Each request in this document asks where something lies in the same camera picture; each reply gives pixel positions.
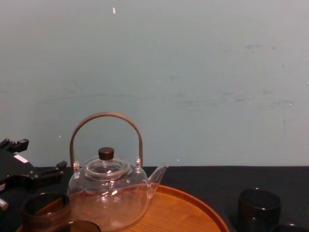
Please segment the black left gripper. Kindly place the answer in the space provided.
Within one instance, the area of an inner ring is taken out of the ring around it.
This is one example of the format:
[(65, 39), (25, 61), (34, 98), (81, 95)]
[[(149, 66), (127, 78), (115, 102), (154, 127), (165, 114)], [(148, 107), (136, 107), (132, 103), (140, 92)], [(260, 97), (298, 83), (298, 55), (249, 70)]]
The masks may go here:
[(39, 185), (52, 185), (61, 181), (67, 167), (66, 161), (61, 161), (55, 167), (35, 168), (20, 155), (26, 151), (28, 139), (17, 142), (4, 139), (0, 142), (0, 192), (13, 189), (33, 191)]

